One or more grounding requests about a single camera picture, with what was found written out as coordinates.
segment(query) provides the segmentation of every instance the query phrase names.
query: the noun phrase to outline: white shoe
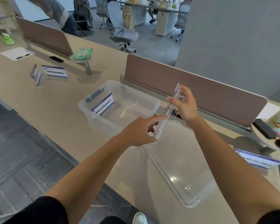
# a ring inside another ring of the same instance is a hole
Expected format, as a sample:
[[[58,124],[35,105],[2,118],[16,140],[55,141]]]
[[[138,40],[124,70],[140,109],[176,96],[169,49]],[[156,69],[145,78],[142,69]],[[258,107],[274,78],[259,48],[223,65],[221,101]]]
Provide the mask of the white shoe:
[[[133,224],[147,224],[145,215],[138,211],[133,218]]]

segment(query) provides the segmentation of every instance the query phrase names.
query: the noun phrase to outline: pen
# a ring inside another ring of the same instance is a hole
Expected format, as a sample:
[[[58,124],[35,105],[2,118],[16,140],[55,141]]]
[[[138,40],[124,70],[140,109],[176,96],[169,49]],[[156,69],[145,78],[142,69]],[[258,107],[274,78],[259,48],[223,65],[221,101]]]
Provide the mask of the pen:
[[[16,59],[18,60],[18,59],[21,59],[21,58],[23,58],[23,57],[26,57],[26,56],[29,56],[31,53],[27,53],[26,55],[24,55],[24,56],[19,56],[19,57],[17,57]]]

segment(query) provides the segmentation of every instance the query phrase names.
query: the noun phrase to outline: office chair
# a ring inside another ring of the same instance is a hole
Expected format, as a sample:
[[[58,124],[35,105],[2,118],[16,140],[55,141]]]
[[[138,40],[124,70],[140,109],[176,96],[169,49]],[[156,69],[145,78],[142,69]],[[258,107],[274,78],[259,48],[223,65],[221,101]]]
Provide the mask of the office chair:
[[[191,2],[189,2],[189,1],[183,1],[179,4],[179,13],[177,15],[177,21],[176,21],[174,27],[176,29],[181,29],[182,31],[179,34],[179,36],[177,37],[177,39],[175,40],[175,42],[177,42],[177,40],[179,40],[184,33],[184,29],[186,27],[186,23],[187,23],[189,11],[190,11],[190,5],[191,5]]]
[[[110,25],[109,25],[109,21],[108,21],[108,11],[107,11],[107,6],[108,6],[108,1],[107,0],[95,0],[96,1],[96,5],[97,5],[97,12],[96,14],[99,17],[103,18],[103,23],[101,24],[101,26],[107,24],[109,30],[110,30]]]
[[[93,18],[88,0],[74,0],[73,17],[78,29],[81,30],[85,36],[92,36],[94,34]]]
[[[136,31],[125,30],[124,22],[134,23],[134,27],[136,23],[123,20],[120,4],[116,1],[110,1],[108,3],[107,9],[109,18],[113,24],[110,39],[114,42],[122,42],[124,44],[124,47],[121,48],[122,51],[127,53],[136,52],[136,49],[127,48],[127,45],[130,45],[131,42],[136,41],[139,34]]]

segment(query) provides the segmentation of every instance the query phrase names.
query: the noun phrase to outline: black sleeve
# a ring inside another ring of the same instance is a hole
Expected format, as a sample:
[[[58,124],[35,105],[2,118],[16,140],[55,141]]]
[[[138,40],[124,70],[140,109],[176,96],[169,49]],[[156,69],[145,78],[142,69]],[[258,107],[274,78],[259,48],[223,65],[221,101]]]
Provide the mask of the black sleeve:
[[[63,205],[55,198],[42,196],[28,207],[4,222],[4,224],[68,224]]]
[[[270,211],[269,213],[262,216],[257,224],[280,224],[280,210]]]

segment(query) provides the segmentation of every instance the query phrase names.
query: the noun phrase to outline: desk divider panel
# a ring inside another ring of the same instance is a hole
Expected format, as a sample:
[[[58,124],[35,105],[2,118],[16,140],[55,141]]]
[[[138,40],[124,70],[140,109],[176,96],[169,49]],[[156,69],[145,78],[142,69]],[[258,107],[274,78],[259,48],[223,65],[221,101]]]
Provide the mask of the desk divider panel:
[[[125,78],[168,96],[180,83],[192,90],[200,109],[244,127],[268,102],[263,96],[133,54],[127,56]]]

